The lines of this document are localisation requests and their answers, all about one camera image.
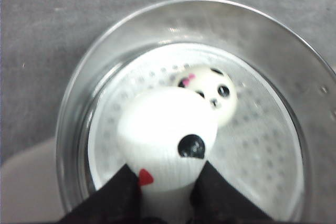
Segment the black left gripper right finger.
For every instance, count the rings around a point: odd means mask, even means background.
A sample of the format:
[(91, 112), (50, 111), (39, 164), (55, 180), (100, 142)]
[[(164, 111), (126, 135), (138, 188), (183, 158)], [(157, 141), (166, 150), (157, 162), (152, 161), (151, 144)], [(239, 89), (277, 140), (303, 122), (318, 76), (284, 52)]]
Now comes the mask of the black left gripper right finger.
[(271, 223), (272, 217), (234, 188), (206, 162), (190, 196), (189, 223)]

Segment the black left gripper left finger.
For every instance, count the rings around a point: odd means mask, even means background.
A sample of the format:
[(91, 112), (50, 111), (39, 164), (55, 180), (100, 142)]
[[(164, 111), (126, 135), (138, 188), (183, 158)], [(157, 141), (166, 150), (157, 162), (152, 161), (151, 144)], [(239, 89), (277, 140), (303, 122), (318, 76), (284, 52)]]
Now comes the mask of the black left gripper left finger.
[(140, 223), (138, 178), (127, 165), (58, 223)]

